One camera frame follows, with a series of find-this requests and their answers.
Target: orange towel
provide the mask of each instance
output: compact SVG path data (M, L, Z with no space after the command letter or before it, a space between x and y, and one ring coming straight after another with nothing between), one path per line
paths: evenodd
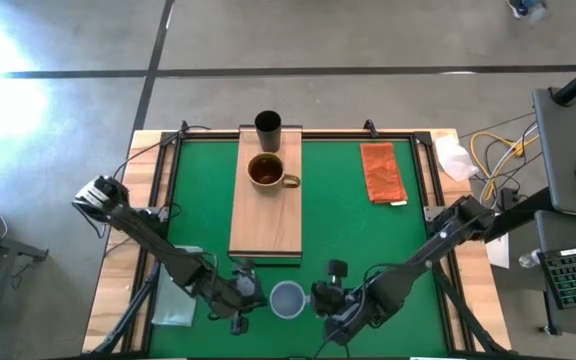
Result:
M370 201L381 204L408 200L392 143L361 144L361 160Z

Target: brown mug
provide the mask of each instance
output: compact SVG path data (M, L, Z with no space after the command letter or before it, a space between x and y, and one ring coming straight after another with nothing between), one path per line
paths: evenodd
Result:
M248 177L255 189L266 195L301 185L298 177L286 174L284 162L273 153L261 153L252 158L248 163Z

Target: clear plastic cup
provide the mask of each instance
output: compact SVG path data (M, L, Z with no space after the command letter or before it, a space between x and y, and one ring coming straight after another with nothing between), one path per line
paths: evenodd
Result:
M296 318L310 302L304 289L294 281L281 281L270 292L270 308L285 320Z

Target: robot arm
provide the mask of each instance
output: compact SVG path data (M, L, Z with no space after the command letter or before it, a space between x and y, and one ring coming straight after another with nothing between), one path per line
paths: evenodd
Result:
M203 298L212 318L231 318L239 326L233 333L244 333L247 321L240 315L265 306L266 298L252 266L237 266L233 279L217 274L204 254L175 248L162 238L164 232L157 214L130 207L128 190L110 177L97 177L77 193L73 205L85 215L124 231L166 266L172 281L189 296Z
M493 220L489 209L470 196L463 197L430 224L430 239L404 264L385 267L353 290L341 289L334 281L313 284L312 306L318 315L326 317L326 338L343 346L366 325L381 326L403 307L421 275L466 240L484 237Z

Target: wooden cutting board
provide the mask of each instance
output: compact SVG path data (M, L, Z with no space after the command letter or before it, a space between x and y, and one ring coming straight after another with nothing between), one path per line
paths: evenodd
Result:
M301 131L301 127L282 128L281 146L275 153L286 173L300 179ZM274 196L260 195L247 169L261 152L255 128L240 128L229 255L256 258L255 263L264 258L301 259L301 186L281 189Z

